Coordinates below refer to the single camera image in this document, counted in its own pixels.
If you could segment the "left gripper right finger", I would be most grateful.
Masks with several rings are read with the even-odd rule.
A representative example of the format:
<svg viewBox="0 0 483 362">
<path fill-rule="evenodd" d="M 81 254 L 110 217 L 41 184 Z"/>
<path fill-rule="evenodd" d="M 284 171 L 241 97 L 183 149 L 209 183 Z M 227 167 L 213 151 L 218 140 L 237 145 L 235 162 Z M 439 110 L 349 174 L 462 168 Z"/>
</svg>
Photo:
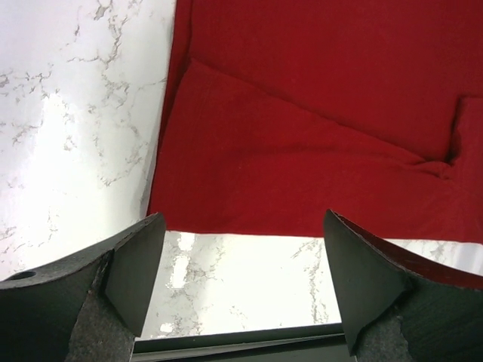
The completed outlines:
<svg viewBox="0 0 483 362">
<path fill-rule="evenodd" d="M 358 361 L 480 361 L 482 277 L 412 253 L 338 213 L 325 249 L 346 344 Z"/>
</svg>

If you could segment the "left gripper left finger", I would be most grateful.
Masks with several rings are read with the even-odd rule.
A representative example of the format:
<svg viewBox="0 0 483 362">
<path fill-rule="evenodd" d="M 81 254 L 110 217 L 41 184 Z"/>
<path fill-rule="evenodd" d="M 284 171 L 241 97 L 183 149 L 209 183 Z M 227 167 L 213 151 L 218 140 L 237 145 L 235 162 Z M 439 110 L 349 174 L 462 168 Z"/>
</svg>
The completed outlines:
<svg viewBox="0 0 483 362">
<path fill-rule="evenodd" d="M 143 331 L 165 219 L 1 282 L 3 361 L 129 361 Z"/>
</svg>

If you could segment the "dark red t shirt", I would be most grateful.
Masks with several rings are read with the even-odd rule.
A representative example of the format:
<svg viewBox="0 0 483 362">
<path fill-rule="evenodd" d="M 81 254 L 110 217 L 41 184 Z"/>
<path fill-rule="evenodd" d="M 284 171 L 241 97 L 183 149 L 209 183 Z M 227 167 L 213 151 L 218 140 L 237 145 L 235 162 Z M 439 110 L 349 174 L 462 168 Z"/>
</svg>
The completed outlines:
<svg viewBox="0 0 483 362">
<path fill-rule="evenodd" d="M 173 231 L 482 241 L 480 1 L 178 1 L 148 203 Z"/>
</svg>

